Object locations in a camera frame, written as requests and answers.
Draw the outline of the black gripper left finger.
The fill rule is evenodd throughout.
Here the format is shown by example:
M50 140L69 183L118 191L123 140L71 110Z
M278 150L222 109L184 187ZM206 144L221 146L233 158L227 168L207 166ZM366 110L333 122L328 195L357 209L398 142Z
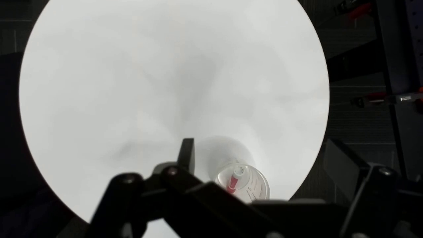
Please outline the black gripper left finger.
M177 158L177 166L189 174L194 174L194 140L192 138L186 138L182 140Z

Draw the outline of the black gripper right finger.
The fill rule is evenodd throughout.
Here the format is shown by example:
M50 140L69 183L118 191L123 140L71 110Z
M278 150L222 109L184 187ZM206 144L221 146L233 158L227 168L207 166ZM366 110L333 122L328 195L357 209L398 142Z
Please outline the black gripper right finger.
M370 166L342 142L328 140L324 171L348 203L353 201L369 170Z

